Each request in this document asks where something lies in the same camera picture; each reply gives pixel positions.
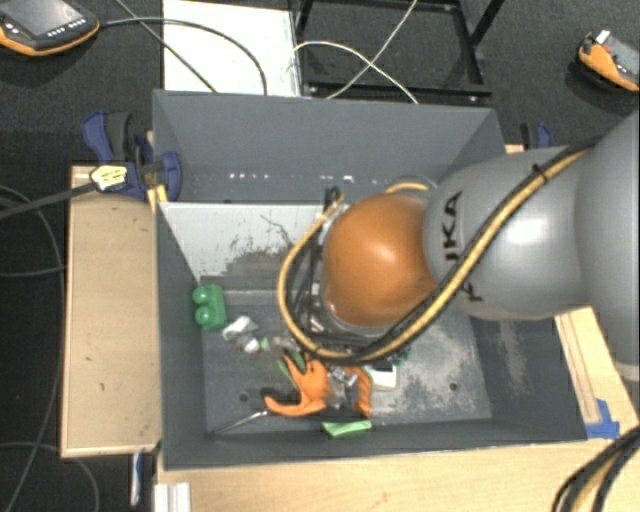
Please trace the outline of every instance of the clamp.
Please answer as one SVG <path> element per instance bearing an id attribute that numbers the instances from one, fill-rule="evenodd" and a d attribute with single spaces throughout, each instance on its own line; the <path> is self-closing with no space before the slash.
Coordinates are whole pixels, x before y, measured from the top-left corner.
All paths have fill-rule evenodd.
<path id="1" fill-rule="evenodd" d="M 119 168 L 126 169 L 116 185 L 98 186 L 98 190 L 117 192 L 145 201 L 147 190 L 152 186 L 145 178 L 153 174 L 153 184 L 165 185 L 168 199 L 175 201 L 182 187 L 182 167 L 177 153 L 163 153 L 158 162 L 153 162 L 153 149 L 146 139 L 137 136 L 132 140 L 129 137 L 130 121 L 129 112 L 109 114 L 99 110 L 82 122 L 84 141 L 93 150 L 100 165 L 116 162 Z"/>

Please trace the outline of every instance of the kuka logo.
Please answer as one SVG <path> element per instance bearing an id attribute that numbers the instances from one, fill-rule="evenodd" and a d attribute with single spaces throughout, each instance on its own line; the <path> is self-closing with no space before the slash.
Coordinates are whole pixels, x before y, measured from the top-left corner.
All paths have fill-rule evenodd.
<path id="1" fill-rule="evenodd" d="M 459 250 L 461 247 L 456 236 L 458 216 L 456 206 L 461 195 L 462 191 L 457 192 L 451 196 L 444 205 L 444 220 L 442 222 L 442 234 L 444 237 L 442 239 L 442 248 L 445 251 L 444 257 L 447 261 L 458 261 L 460 259 Z M 467 294 L 467 299 L 471 302 L 482 301 L 482 297 L 474 293 L 473 285 L 469 281 L 465 281 L 460 287 L 460 290 Z"/>

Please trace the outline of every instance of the wooden table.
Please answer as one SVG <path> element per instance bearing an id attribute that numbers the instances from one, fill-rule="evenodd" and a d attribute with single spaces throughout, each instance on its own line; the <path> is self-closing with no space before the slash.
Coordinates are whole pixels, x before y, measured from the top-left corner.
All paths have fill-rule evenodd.
<path id="1" fill-rule="evenodd" d="M 87 180 L 74 168 L 72 185 Z M 161 437 L 158 343 L 148 205 L 118 195 L 74 199 L 62 404 L 65 457 L 135 453 Z M 623 432 L 638 424 L 591 309 L 556 319 L 586 417 L 606 400 Z M 562 482 L 609 441 L 384 458 L 165 472 L 188 482 L 194 512 L 209 510 L 545 511 Z M 636 457 L 605 510 L 640 503 Z M 593 493 L 579 510 L 588 506 Z"/>

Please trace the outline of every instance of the gray bin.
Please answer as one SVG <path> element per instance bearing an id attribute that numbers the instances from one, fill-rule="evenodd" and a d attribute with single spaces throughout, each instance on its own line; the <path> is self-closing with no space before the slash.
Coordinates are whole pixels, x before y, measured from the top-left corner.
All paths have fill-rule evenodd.
<path id="1" fill-rule="evenodd" d="M 156 93 L 154 131 L 157 151 L 178 151 L 185 167 L 180 202 L 156 215 L 168 469 L 586 438 L 553 321 L 493 323 L 455 309 L 416 340 L 395 394 L 374 394 L 372 431 L 330 440 L 317 420 L 266 417 L 209 434 L 251 414 L 243 391 L 288 383 L 267 354 L 201 331 L 198 284 L 221 284 L 230 316 L 284 333 L 278 267 L 319 210 L 328 169 L 353 201 L 398 176 L 439 181 L 501 154 L 503 142 L 488 109 L 170 92 Z"/>

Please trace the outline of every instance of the yellow cable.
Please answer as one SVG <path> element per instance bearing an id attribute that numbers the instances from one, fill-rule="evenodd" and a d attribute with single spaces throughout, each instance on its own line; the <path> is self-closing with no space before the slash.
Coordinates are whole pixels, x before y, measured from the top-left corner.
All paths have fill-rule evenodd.
<path id="1" fill-rule="evenodd" d="M 480 237 L 478 237 L 478 239 L 474 242 L 473 247 L 469 251 L 469 254 L 464 260 L 462 260 L 462 262 L 460 262 L 449 283 L 441 290 L 438 296 L 434 299 L 433 303 L 431 303 L 431 305 L 424 311 L 424 313 L 422 313 L 422 315 L 420 315 L 413 324 L 411 324 L 398 337 L 394 338 L 388 345 L 385 345 L 377 351 L 362 357 L 362 361 L 372 361 L 375 359 L 381 359 L 389 355 L 394 350 L 411 340 L 411 338 L 418 334 L 422 329 L 424 329 L 438 315 L 438 313 L 440 313 L 440 311 L 447 305 L 448 301 L 462 286 L 464 280 L 471 273 L 471 270 L 476 265 L 482 254 L 485 252 L 493 238 L 497 235 L 500 228 L 507 222 L 507 220 L 509 220 L 509 217 L 533 194 L 535 194 L 545 184 L 546 181 L 560 174 L 578 158 L 584 155 L 587 151 L 589 150 L 585 149 L 567 156 L 560 162 L 549 167 L 546 171 L 541 173 L 540 176 L 533 179 L 531 183 L 529 183 L 526 187 L 515 194 L 514 197 L 502 208 L 502 210 L 498 212 L 487 229 L 485 229 Z M 282 317 L 287 324 L 287 327 L 289 328 L 293 336 L 298 340 L 298 342 L 308 351 L 317 354 L 319 357 L 338 361 L 340 359 L 349 359 L 357 354 L 337 352 L 335 350 L 320 347 L 304 332 L 302 332 L 300 327 L 298 327 L 298 325 L 295 323 L 295 320 L 292 318 L 289 309 L 287 308 L 286 289 L 287 276 L 289 274 L 289 269 L 291 268 L 293 260 L 300 253 L 309 239 L 316 233 L 316 231 L 318 231 L 324 224 L 324 222 L 337 210 L 342 201 L 343 196 L 341 196 L 332 206 L 327 208 L 318 218 L 318 220 L 313 223 L 311 228 L 309 228 L 309 230 L 304 234 L 300 241 L 291 249 L 287 257 L 285 258 L 284 263 L 282 264 L 282 268 L 280 269 L 277 290 L 278 305 L 280 307 Z"/>
<path id="2" fill-rule="evenodd" d="M 398 190 L 420 190 L 422 192 L 426 192 L 427 190 L 429 190 L 429 187 L 422 183 L 414 182 L 396 183 L 395 185 L 391 185 L 387 190 L 384 191 L 384 193 L 391 194 L 393 192 L 397 192 Z"/>

